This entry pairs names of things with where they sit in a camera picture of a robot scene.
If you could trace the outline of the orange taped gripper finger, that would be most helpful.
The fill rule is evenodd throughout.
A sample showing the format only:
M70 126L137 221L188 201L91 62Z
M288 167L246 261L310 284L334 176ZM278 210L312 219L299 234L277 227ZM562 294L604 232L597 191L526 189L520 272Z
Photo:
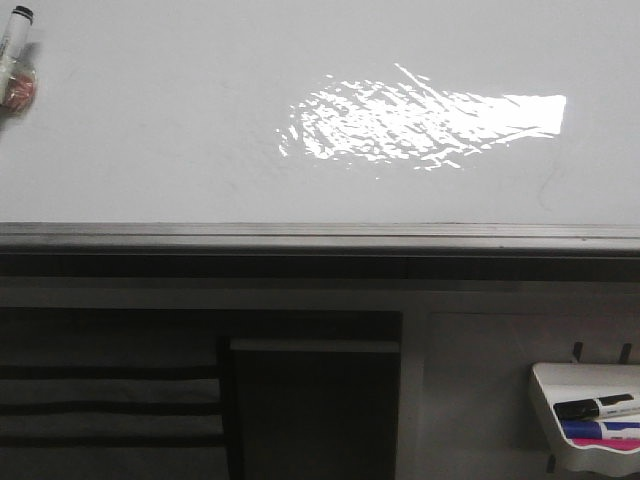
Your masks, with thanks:
M35 69L11 57L1 58L1 107L8 111L25 111L37 91Z

